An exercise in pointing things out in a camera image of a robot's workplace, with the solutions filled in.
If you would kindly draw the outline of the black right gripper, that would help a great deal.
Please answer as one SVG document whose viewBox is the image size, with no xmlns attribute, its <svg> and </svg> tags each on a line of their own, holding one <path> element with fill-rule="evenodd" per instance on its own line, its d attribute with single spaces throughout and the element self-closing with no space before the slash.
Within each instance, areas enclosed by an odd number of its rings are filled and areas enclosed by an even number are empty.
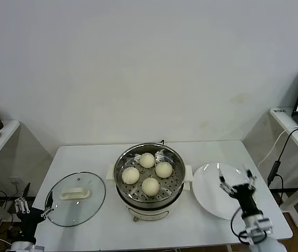
<svg viewBox="0 0 298 252">
<path fill-rule="evenodd" d="M 257 177 L 254 176 L 251 170 L 244 164 L 243 168 L 248 178 L 248 184 L 239 184 L 233 187 L 226 183 L 221 169 L 218 168 L 220 188 L 230 197 L 235 198 L 239 202 L 242 210 L 242 217 L 249 217 L 261 214 L 261 211 L 257 208 L 257 205 L 253 199 L 253 194 L 256 191 L 254 185 Z"/>
</svg>

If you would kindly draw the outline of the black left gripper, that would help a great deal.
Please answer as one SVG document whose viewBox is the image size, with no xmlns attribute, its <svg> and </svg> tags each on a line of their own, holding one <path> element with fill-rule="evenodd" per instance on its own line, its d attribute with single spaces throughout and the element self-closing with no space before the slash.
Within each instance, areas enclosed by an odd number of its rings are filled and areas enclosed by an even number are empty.
<svg viewBox="0 0 298 252">
<path fill-rule="evenodd" d="M 25 199 L 29 192 L 30 183 L 26 185 L 18 198 L 14 200 L 15 211 L 17 217 L 21 220 L 19 229 L 20 232 L 16 240 L 36 240 L 35 232 L 39 223 L 43 222 L 47 215 L 54 209 L 53 205 L 53 192 L 50 191 L 45 203 L 45 209 L 40 210 L 37 208 L 29 209 L 28 203 Z"/>
</svg>

